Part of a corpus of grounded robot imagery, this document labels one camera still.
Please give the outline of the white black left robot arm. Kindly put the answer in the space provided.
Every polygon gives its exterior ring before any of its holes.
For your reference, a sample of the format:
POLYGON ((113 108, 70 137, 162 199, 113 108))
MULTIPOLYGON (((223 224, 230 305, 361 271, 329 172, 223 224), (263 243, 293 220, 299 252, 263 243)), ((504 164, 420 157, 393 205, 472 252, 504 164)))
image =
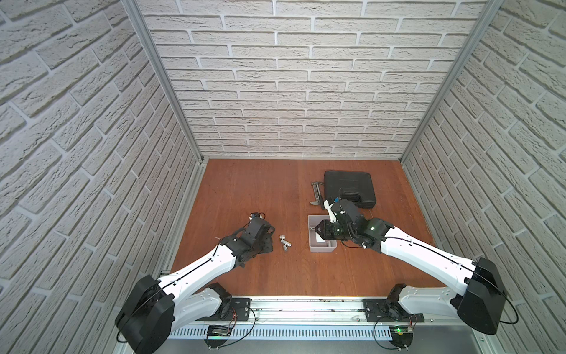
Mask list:
POLYGON ((173 331, 200 319, 227 321, 221 333, 231 333, 244 310, 234 307, 233 296, 215 280, 272 252, 274 231, 262 213, 253 213, 246 225, 190 265, 138 280, 116 316, 117 342, 135 353, 154 353, 173 331))

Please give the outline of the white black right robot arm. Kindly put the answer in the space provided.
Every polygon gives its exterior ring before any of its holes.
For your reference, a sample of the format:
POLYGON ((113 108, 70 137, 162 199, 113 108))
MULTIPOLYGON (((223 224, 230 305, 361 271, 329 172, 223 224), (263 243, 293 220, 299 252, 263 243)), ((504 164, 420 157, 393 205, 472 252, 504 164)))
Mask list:
POLYGON ((471 260, 437 249, 379 218, 367 219, 346 199, 324 202, 329 218, 315 227, 324 240, 350 240, 362 249, 401 260, 442 283, 440 288, 399 285, 390 304, 407 314, 459 318, 487 335, 502 323, 507 291, 498 267, 486 258, 471 260))

